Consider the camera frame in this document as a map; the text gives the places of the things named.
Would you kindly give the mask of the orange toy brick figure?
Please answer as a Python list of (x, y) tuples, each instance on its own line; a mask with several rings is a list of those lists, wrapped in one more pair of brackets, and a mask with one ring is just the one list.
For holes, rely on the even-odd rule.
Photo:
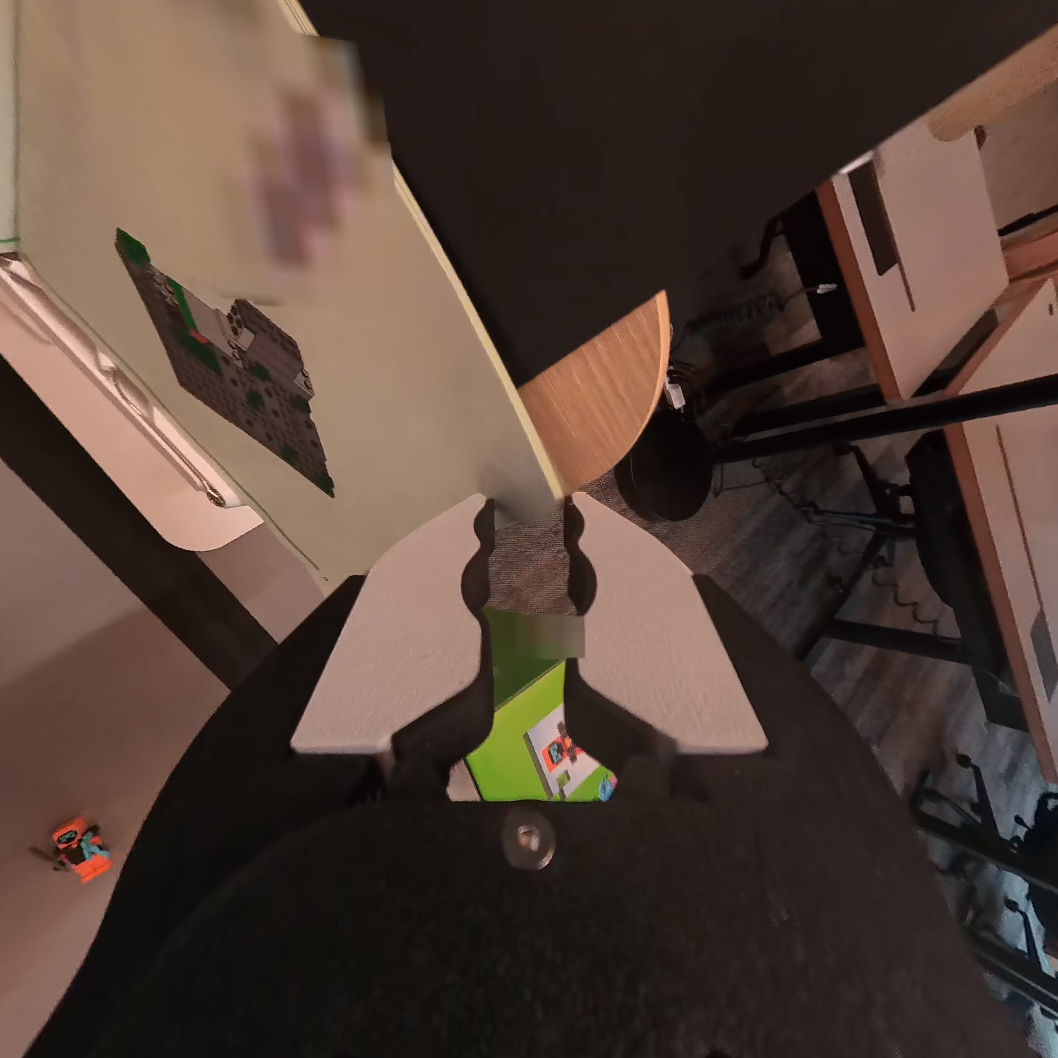
[(53, 829), (48, 849), (30, 849), (55, 872), (72, 874), (89, 883), (113, 867), (112, 853), (101, 838), (99, 825), (76, 816)]

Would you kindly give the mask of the pale green instruction booklet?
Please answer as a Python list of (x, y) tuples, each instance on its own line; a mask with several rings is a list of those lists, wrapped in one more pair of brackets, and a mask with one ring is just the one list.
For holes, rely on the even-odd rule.
[(2, 348), (174, 542), (363, 574), (555, 469), (307, 2), (2, 2)]

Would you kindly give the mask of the green toy brick set box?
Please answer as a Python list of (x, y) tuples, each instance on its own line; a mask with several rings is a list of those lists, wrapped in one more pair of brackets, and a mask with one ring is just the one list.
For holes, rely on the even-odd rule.
[(564, 690), (569, 652), (541, 639), (535, 616), (484, 609), (493, 667), (493, 724), (466, 765), (487, 802), (605, 802), (618, 778), (569, 733)]

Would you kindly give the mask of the black office chair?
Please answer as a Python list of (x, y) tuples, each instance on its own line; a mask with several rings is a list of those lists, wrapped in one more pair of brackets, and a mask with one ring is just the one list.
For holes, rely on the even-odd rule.
[(980, 906), (968, 904), (959, 913), (960, 925), (982, 969), (1055, 1023), (1057, 795), (1042, 792), (1033, 819), (1015, 816), (1014, 834), (1006, 837), (998, 828), (981, 768), (964, 753), (957, 754), (956, 762), (973, 778), (975, 797), (969, 805), (960, 805), (941, 791), (929, 771), (924, 771), (910, 795), (909, 810), (923, 834), (954, 849), (953, 859), (938, 869), (942, 876), (971, 886), (973, 867), (995, 867), (1026, 883), (1024, 902), (1006, 897), (1003, 904), (1021, 920), (1023, 948), (1003, 940), (997, 928), (985, 922)]

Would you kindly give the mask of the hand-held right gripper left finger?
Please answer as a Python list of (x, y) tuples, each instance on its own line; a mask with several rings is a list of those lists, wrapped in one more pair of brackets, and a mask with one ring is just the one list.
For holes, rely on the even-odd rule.
[(493, 545), (494, 504), (473, 494), (377, 560), (294, 730), (295, 752), (389, 754), (393, 782), (449, 780), (493, 724)]

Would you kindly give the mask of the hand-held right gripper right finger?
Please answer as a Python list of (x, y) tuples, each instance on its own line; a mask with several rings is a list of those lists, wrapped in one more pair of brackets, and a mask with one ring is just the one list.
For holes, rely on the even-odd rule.
[(565, 675), (576, 746), (621, 782), (668, 782), (688, 759), (766, 751), (764, 727), (685, 563), (585, 493), (566, 501), (564, 543), (584, 641)]

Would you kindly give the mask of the white background desk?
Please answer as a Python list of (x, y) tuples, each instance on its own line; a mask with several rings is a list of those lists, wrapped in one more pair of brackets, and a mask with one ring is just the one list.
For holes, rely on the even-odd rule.
[[(1056, 373), (1056, 289), (1050, 277), (1005, 307), (947, 398)], [(1057, 408), (945, 427), (1013, 685), (1041, 773), (1057, 763)]]
[(919, 118), (817, 198), (882, 400), (909, 400), (1008, 285), (974, 133)]

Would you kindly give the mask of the white and wood book stand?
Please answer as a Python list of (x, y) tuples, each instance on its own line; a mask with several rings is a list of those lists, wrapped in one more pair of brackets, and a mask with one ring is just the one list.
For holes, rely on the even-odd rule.
[(515, 388), (1056, 22), (1056, 2), (307, 2)]

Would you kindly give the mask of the grey desk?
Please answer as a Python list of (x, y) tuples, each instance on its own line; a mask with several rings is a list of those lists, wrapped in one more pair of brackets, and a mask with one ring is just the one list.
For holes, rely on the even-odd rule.
[(268, 528), (201, 558), (161, 536), (2, 361), (2, 1056), (23, 1056), (99, 927), (31, 852), (78, 816), (121, 862), (238, 677), (324, 592)]

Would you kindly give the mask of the black round bin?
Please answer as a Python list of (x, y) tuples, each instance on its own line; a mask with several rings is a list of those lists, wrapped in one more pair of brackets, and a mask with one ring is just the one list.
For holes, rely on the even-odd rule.
[(628, 508), (647, 522), (692, 519), (709, 498), (712, 445), (681, 412), (657, 411), (630, 452), (615, 466)]

